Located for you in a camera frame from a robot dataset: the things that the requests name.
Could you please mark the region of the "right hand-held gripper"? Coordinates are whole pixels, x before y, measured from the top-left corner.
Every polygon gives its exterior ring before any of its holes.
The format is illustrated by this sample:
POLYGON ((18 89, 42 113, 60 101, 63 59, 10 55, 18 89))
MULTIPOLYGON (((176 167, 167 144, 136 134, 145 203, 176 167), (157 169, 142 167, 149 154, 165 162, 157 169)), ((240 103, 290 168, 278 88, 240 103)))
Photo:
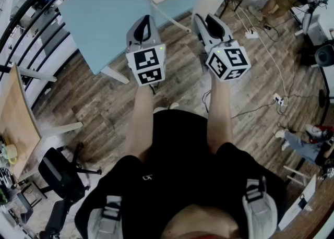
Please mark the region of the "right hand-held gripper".
POLYGON ((204 49, 210 50, 205 65, 220 82, 239 79, 250 70, 245 48, 233 40, 230 28, 220 18, 208 14, 204 21, 195 14, 194 27, 204 49))

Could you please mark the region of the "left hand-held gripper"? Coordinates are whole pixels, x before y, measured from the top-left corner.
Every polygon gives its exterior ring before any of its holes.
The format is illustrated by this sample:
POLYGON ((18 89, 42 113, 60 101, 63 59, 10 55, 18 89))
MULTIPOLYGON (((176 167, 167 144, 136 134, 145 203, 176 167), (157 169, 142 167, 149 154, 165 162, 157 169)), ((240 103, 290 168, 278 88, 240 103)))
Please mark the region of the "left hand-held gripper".
POLYGON ((139 86, 152 85, 165 79, 166 45, 154 19, 145 15, 138 19, 126 35, 128 67, 139 86))

